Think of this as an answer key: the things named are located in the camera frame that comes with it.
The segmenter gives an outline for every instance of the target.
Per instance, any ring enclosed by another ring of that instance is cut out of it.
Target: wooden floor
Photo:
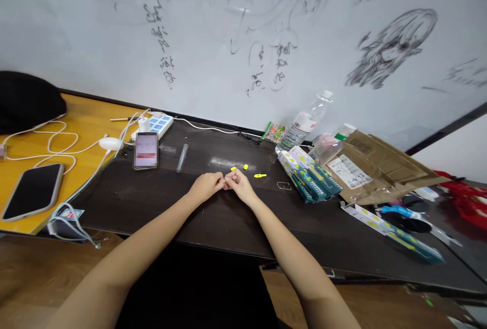
[[[120,241],[110,235],[102,249],[97,250],[88,244],[1,238],[0,327],[44,327],[81,279]],[[298,298],[284,274],[264,271],[263,276],[278,317],[292,328],[306,328]],[[340,285],[338,289],[362,329],[454,328],[445,313],[429,306],[422,295],[408,293],[403,286]]]

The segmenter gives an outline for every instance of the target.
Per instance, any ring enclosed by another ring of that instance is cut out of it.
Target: small plastic bottle
[[[315,100],[308,106],[305,111],[298,113],[294,119],[293,125],[286,128],[283,138],[275,147],[275,152],[279,154],[282,151],[288,151],[296,145],[301,145],[304,138],[314,130],[317,123],[325,117],[328,106],[333,102],[330,98],[333,92],[323,91],[317,94]]]
[[[342,149],[343,142],[355,131],[357,128],[350,124],[343,124],[338,132],[333,136],[332,134],[323,134],[314,141],[314,148],[309,152],[309,155],[315,162],[324,166],[333,157],[335,157]]]

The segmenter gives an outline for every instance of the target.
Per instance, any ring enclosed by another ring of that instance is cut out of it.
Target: whiteboard
[[[401,150],[487,101],[486,0],[0,0],[0,69],[264,130],[328,89]]]

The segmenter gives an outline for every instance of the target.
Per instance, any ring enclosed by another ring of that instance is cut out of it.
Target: black smartphone
[[[2,220],[15,221],[49,210],[57,201],[64,165],[50,164],[22,173]]]
[[[155,132],[138,132],[135,136],[133,168],[151,169],[159,166],[159,139]]]

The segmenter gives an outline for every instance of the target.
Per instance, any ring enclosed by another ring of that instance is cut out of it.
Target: power strip
[[[166,131],[169,129],[173,122],[174,118],[169,115],[162,115],[160,118],[153,116],[149,119],[149,125],[151,126],[149,132],[156,132],[157,139],[160,139],[166,133]],[[141,130],[137,129],[135,132],[132,133],[133,141],[135,141],[135,136],[138,132],[141,132]]]

